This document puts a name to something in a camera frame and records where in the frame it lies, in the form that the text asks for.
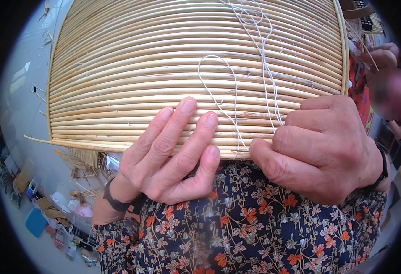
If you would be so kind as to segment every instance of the wicker basket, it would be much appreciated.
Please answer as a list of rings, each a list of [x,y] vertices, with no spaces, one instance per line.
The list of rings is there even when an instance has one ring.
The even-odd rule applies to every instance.
[[[274,31],[267,63],[278,89],[281,118],[306,98],[345,94],[349,58],[340,5],[329,0],[256,0]],[[257,9],[252,1],[232,1]],[[266,19],[258,24],[269,32]],[[260,42],[256,26],[246,25]],[[236,127],[203,87],[202,57],[215,54],[236,73],[236,115],[242,140],[271,141],[261,57],[233,10],[218,0],[75,0],[63,22],[50,62],[47,92],[50,141],[79,149],[121,153],[144,132],[155,114],[192,96],[198,108],[176,153],[205,112],[219,115],[211,141],[222,159],[236,157]],[[202,62],[201,75],[224,111],[234,116],[234,76],[218,58]],[[274,126],[272,83],[268,103]],[[250,159],[239,153],[236,159]]]

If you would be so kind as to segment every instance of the sleeve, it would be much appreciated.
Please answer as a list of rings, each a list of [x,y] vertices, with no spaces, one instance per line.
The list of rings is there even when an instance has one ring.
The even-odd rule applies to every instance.
[[[138,246],[139,223],[133,217],[105,225],[94,225],[96,250],[102,273],[132,270],[132,250]]]

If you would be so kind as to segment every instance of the black wristband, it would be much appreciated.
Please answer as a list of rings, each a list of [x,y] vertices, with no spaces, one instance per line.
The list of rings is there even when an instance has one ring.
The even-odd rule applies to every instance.
[[[384,151],[377,144],[376,144],[376,146],[377,146],[378,150],[381,152],[381,156],[383,157],[383,171],[381,172],[380,177],[377,179],[377,181],[375,183],[367,186],[367,188],[370,190],[376,189],[378,187],[378,185],[381,183],[381,181],[383,181],[385,178],[387,178],[389,176],[388,175],[388,166],[386,165],[386,156],[384,154]]]
[[[116,211],[124,212],[129,208],[131,203],[122,203],[119,200],[114,200],[112,198],[112,196],[110,195],[109,186],[110,183],[112,183],[113,179],[114,178],[110,179],[107,182],[105,186],[105,193],[103,194],[103,199],[106,199],[109,202],[110,206],[112,206],[112,208],[115,209]]]
[[[116,211],[120,211],[120,212],[128,211],[129,213],[132,213],[132,214],[139,214],[140,210],[141,210],[141,206],[145,202],[147,196],[142,193],[138,197],[136,197],[131,203],[122,203],[119,200],[114,200],[112,198],[112,196],[110,195],[110,191],[109,191],[109,186],[110,186],[110,183],[112,183],[113,179],[114,178],[110,179],[107,182],[107,184],[105,186],[105,193],[103,194],[103,199],[106,199],[109,202],[110,206],[112,206],[112,208],[115,209]]]

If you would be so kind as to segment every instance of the navy floral fabric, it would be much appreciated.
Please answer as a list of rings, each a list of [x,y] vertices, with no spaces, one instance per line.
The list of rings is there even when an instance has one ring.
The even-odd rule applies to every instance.
[[[204,199],[147,200],[140,223],[96,225],[102,273],[345,273],[369,255],[385,193],[357,189],[338,206],[319,205],[253,162],[219,169]]]

